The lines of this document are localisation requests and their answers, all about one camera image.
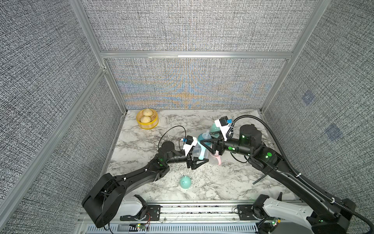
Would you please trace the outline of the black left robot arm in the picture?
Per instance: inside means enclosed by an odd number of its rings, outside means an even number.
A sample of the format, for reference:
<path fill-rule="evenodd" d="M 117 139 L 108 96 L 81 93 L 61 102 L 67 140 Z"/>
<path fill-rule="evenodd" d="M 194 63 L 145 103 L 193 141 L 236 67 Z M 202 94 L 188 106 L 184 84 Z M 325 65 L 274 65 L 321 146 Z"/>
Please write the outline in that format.
<path fill-rule="evenodd" d="M 124 175 L 104 174 L 83 199 L 84 210 L 97 228 L 103 228 L 115 217 L 126 194 L 163 178 L 170 171 L 171 163 L 185 162 L 195 170 L 209 162 L 206 158 L 193 157 L 192 148 L 193 145 L 186 144 L 183 150 L 177 151 L 174 143 L 165 141 L 146 166 Z"/>

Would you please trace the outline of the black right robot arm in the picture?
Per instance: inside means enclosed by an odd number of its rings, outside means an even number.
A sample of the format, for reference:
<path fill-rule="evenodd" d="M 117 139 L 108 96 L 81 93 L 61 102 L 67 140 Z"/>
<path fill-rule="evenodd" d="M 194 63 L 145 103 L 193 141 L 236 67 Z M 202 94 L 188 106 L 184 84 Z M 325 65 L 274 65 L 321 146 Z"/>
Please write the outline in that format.
<path fill-rule="evenodd" d="M 276 217 L 310 229 L 315 234 L 345 234 L 356 208 L 349 199 L 336 199 L 292 168 L 285 157 L 262 142 L 262 133 L 253 124 L 240 127 L 238 138 L 220 134 L 203 139 L 201 145 L 212 154 L 225 151 L 242 155 L 255 169 L 275 179 L 304 203 L 304 206 L 259 195 L 250 213 L 259 220 Z"/>

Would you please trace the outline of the teal nipple collar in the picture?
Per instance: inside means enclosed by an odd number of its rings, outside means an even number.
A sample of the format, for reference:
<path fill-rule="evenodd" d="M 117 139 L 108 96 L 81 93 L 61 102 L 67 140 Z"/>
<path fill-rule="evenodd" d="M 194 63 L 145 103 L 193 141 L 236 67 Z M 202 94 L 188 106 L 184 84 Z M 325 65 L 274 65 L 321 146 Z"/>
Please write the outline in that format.
<path fill-rule="evenodd" d="M 209 131 L 203 132 L 198 136 L 198 142 L 200 143 L 202 140 L 210 140 L 212 139 Z"/>

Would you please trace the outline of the clear bottle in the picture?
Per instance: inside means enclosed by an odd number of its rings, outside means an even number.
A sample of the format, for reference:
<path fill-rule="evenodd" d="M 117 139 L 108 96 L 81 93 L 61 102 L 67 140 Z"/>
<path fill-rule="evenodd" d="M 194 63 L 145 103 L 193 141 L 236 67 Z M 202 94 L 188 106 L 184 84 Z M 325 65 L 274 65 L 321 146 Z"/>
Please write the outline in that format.
<path fill-rule="evenodd" d="M 205 147 L 201 146 L 200 144 L 197 144 L 192 150 L 192 157 L 197 157 L 200 160 L 208 159 L 208 153 L 209 151 Z"/>
<path fill-rule="evenodd" d="M 221 165 L 222 164 L 221 157 L 219 155 L 217 156 L 209 155 L 209 163 L 212 165 Z"/>

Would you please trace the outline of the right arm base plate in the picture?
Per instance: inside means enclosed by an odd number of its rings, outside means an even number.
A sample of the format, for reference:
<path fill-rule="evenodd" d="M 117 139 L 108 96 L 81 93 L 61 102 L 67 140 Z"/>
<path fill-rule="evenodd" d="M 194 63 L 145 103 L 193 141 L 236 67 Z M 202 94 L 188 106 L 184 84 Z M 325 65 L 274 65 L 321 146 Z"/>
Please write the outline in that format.
<path fill-rule="evenodd" d="M 240 221 L 256 221 L 260 226 L 268 224 L 275 227 L 280 223 L 280 219 L 276 217 L 269 217 L 262 214 L 260 215 L 261 217 L 256 217 L 251 204 L 237 205 L 234 208 L 234 213 L 239 216 Z"/>

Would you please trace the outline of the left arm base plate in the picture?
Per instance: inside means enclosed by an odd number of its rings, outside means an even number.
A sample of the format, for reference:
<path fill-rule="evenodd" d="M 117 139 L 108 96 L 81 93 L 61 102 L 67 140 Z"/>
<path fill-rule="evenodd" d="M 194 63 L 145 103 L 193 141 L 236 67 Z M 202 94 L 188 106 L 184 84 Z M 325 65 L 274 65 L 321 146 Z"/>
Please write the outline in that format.
<path fill-rule="evenodd" d="M 148 205 L 147 207 L 141 208 L 141 210 L 135 215 L 123 215 L 120 217 L 120 221 L 159 221 L 161 214 L 160 205 Z"/>

